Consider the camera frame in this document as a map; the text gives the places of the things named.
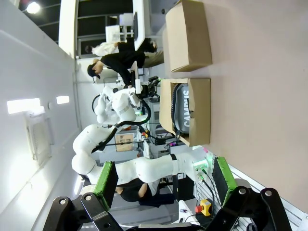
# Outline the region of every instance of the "black baseball cap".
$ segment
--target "black baseball cap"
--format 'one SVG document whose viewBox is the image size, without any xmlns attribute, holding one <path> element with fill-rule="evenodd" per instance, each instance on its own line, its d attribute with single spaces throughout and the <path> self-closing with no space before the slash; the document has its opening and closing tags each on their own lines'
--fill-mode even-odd
<svg viewBox="0 0 308 231">
<path fill-rule="evenodd" d="M 93 67 L 95 66 L 95 64 L 91 64 L 88 66 L 88 75 L 91 77 L 96 76 L 97 78 L 101 79 L 101 77 L 97 74 L 95 74 L 95 71 L 93 70 Z"/>
</svg>

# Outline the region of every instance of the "closed cardboard box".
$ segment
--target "closed cardboard box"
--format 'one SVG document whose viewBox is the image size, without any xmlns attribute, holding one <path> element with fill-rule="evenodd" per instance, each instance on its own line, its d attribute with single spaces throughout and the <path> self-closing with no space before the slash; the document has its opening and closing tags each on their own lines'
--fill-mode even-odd
<svg viewBox="0 0 308 231">
<path fill-rule="evenodd" d="M 211 46 L 202 2 L 179 1 L 166 15 L 172 72 L 189 72 L 212 64 Z"/>
<path fill-rule="evenodd" d="M 159 104 L 159 122 L 175 135 L 171 119 L 172 92 L 176 84 L 187 83 L 190 116 L 189 135 L 180 136 L 187 146 L 209 144 L 211 134 L 211 80 L 209 78 L 163 79 Z"/>
</svg>

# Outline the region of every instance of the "person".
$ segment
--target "person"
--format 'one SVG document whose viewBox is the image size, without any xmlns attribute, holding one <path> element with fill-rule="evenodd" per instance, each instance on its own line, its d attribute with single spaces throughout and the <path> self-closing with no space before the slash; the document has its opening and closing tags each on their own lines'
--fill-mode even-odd
<svg viewBox="0 0 308 231">
<path fill-rule="evenodd" d="M 139 178 L 127 184 L 118 185 L 115 192 L 123 200 L 128 202 L 139 202 L 140 205 L 159 207 L 160 205 L 173 204 L 175 197 L 172 193 L 160 194 L 159 181 L 144 183 Z"/>
<path fill-rule="evenodd" d="M 88 75 L 91 77 L 100 77 L 103 68 L 113 69 L 118 72 L 127 87 L 131 87 L 131 75 L 128 71 L 137 61 L 138 68 L 149 68 L 164 63 L 164 52 L 141 52 L 141 51 L 124 51 L 120 53 L 108 54 L 100 60 L 94 59 L 93 64 L 88 66 Z"/>
<path fill-rule="evenodd" d="M 128 39 L 127 42 L 102 42 L 100 45 L 96 47 L 91 47 L 90 51 L 90 46 L 85 47 L 85 51 L 87 53 L 93 53 L 97 56 L 105 56 L 108 54 L 114 54 L 114 53 L 119 53 L 123 51 L 134 51 L 135 46 L 134 46 L 134 40 L 130 41 Z M 138 51 L 141 52 L 156 52 L 157 51 L 157 45 L 154 41 L 151 41 L 151 39 L 146 38 L 142 45 L 139 47 Z"/>
</svg>

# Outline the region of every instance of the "bolt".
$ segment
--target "bolt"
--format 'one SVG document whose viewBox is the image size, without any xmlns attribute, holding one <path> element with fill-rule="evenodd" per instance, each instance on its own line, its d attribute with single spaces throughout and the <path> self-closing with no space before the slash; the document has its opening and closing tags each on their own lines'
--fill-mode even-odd
<svg viewBox="0 0 308 231">
<path fill-rule="evenodd" d="M 87 195 L 87 196 L 86 196 L 86 201 L 91 200 L 91 198 L 92 198 L 92 196 L 91 196 L 91 195 Z"/>
<path fill-rule="evenodd" d="M 62 199 L 62 200 L 60 200 L 60 202 L 59 202 L 61 205 L 64 205 L 65 203 L 66 203 L 66 200 L 65 199 Z"/>
<path fill-rule="evenodd" d="M 240 194 L 240 195 L 244 195 L 245 193 L 246 193 L 246 189 L 240 189 L 240 190 L 239 190 L 239 194 Z"/>
<path fill-rule="evenodd" d="M 271 196 L 271 191 L 270 191 L 270 190 L 267 190 L 267 191 L 265 192 L 265 195 L 266 195 L 266 196 Z"/>
</svg>

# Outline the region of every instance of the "man wearing black cap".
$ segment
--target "man wearing black cap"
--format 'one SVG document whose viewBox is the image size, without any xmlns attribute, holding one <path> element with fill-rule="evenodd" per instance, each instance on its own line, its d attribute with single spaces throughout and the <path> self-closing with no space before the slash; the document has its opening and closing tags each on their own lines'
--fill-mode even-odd
<svg viewBox="0 0 308 231">
<path fill-rule="evenodd" d="M 94 59 L 93 64 L 88 66 L 88 75 L 101 78 L 99 74 L 103 67 L 113 69 L 118 72 L 126 86 L 131 86 L 129 68 L 137 61 L 138 68 L 149 68 L 164 63 L 164 52 L 140 52 L 140 51 L 124 51 L 114 54 L 108 54 L 101 60 Z"/>
</svg>

